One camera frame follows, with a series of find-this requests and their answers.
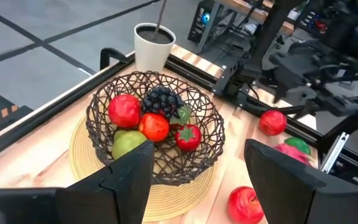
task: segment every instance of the red fruit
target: red fruit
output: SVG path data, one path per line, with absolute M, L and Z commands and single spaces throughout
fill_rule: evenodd
M 169 123 L 160 114 L 147 113 L 140 121 L 139 131 L 149 140 L 162 141 L 169 134 Z
M 256 224 L 264 217 L 256 192 L 251 187 L 238 187 L 231 192 L 227 214 L 238 224 Z
M 194 151 L 201 143 L 201 131 L 192 124 L 185 124 L 175 134 L 177 146 L 182 151 Z
M 259 119 L 259 129 L 268 136 L 282 133 L 287 125 L 284 114 L 277 110 L 264 112 Z
M 120 128 L 133 128 L 140 121 L 140 102 L 128 94 L 115 96 L 109 104 L 109 118 Z
M 299 151 L 297 148 L 295 148 L 293 146 L 289 146 L 285 143 L 279 144 L 279 145 L 275 146 L 274 148 L 277 149 L 278 151 L 280 151 L 288 156 L 291 156 L 292 158 L 310 166 L 308 156 L 305 153 Z

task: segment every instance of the woven placemat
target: woven placemat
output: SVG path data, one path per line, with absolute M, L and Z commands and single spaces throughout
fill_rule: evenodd
M 104 167 L 96 157 L 85 121 L 84 118 L 78 123 L 70 143 L 70 163 L 76 180 L 81 180 Z M 212 184 L 212 177 L 213 167 L 190 184 L 178 187 L 153 185 L 143 221 L 156 222 L 188 212 L 204 198 Z

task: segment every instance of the metal frame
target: metal frame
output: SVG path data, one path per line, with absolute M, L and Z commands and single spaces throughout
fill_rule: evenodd
M 118 55 L 117 59 L 121 59 L 121 61 L 108 67 L 109 58 L 116 57 L 115 55 Z M 115 51 L 114 49 L 104 49 L 101 54 L 100 65 L 101 70 L 103 70 L 102 72 L 97 73 L 95 77 L 91 77 L 87 82 L 83 82 L 82 84 L 77 85 L 74 89 L 68 91 L 67 94 L 61 96 L 59 99 L 51 101 L 47 106 L 44 106 L 43 108 L 34 111 L 25 118 L 22 118 L 17 122 L 17 124 L 13 124 L 12 127 L 8 127 L 7 130 L 1 131 L 0 152 L 135 62 L 134 54 L 126 58 L 122 58 L 121 56 L 122 54 Z M 183 61 L 174 55 L 170 55 L 168 57 L 165 67 L 208 91 L 213 91 L 213 88 L 218 80 L 205 71 Z M 257 117 L 260 117 L 263 112 L 261 110 L 254 109 L 254 107 L 263 107 L 267 110 L 274 109 L 253 97 L 247 97 L 247 104 L 245 105 L 238 105 L 234 99 L 225 98 L 225 100 Z M 346 123 L 350 122 L 351 120 L 353 120 L 353 118 L 349 118 Z M 287 121 L 288 125 L 285 132 L 305 140 L 310 146 L 318 150 L 319 158 L 323 158 L 323 153 L 320 147 L 326 136 L 323 136 L 316 130 L 307 127 L 306 125 L 292 119 L 291 117 L 287 116 Z M 340 163 L 346 164 L 347 166 L 352 167 L 352 169 L 358 170 L 358 153 L 345 147 L 342 150 L 342 153 L 339 155 L 338 160 Z

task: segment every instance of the wooden surface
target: wooden surface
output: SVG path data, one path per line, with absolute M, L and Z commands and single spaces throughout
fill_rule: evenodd
M 246 15 L 251 10 L 251 7 L 249 4 L 247 4 L 244 0 L 216 0 L 222 3 L 223 5 L 235 9 L 237 12 L 241 12 L 242 14 Z M 273 3 L 270 1 L 264 1 L 264 5 L 272 8 Z M 262 10 L 256 9 L 252 14 L 251 18 L 255 19 L 258 22 L 264 22 L 266 17 L 268 16 L 267 12 L 264 12 Z M 289 22 L 284 22 L 281 31 L 284 35 L 291 35 L 294 31 L 293 24 Z
M 173 54 L 215 77 L 222 74 L 219 67 L 178 46 L 173 48 Z M 168 70 L 164 72 L 167 75 L 175 75 Z M 153 223 L 230 223 L 225 212 L 228 195 L 238 186 L 251 186 L 243 158 L 245 139 L 254 138 L 274 146 L 288 137 L 287 134 L 264 136 L 257 128 L 258 118 L 223 102 L 208 91 L 200 90 L 209 95 L 224 118 L 226 134 L 224 153 L 215 163 L 216 172 L 209 192 L 195 208 L 179 217 Z M 272 95 L 263 90 L 257 91 L 262 100 L 267 103 L 272 101 Z M 85 108 L 89 105 L 91 96 L 92 93 L 82 97 L 0 153 L 0 188 L 67 187 L 75 182 L 70 168 L 68 147 L 73 130 L 79 120 L 85 116 Z M 288 106 L 288 104 L 281 101 L 277 106 Z M 304 117 L 302 122 L 316 128 L 316 120 L 312 116 Z

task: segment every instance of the fruit basket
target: fruit basket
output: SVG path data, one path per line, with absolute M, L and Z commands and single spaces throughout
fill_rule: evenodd
M 109 119 L 109 104 L 115 96 L 135 96 L 145 108 L 150 90 L 168 89 L 178 97 L 178 104 L 191 108 L 188 124 L 201 131 L 201 143 L 194 151 L 183 152 L 175 142 L 175 131 L 154 143 L 153 184 L 180 185 L 189 183 L 211 167 L 223 153 L 224 121 L 207 95 L 190 84 L 158 72 L 132 72 L 112 79 L 99 88 L 86 109 L 86 128 L 98 159 L 105 165 L 114 161 L 111 150 L 115 133 L 122 129 Z

